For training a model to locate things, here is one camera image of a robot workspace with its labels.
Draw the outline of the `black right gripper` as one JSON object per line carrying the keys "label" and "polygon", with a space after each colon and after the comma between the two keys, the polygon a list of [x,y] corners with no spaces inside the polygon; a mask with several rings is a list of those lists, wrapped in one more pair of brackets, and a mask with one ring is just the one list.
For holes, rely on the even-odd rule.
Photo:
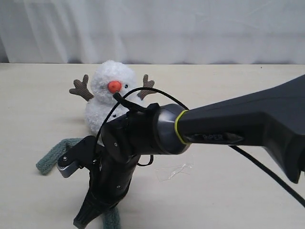
{"label": "black right gripper", "polygon": [[98,164],[90,170],[89,189],[77,216],[75,227],[87,225],[116,206],[127,194],[138,156],[132,152],[126,135],[128,119],[122,115],[103,125]]}

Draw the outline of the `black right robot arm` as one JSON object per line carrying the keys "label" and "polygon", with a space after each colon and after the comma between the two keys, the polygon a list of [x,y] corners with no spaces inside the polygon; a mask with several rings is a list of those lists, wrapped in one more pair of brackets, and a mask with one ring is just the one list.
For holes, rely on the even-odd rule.
{"label": "black right robot arm", "polygon": [[115,207],[127,194],[142,155],[179,155],[190,144],[260,146],[298,183],[305,169],[305,78],[222,102],[187,109],[178,101],[141,107],[119,93],[117,104],[127,113],[102,124],[104,144],[80,143],[91,152],[89,190],[73,223],[85,228]]}

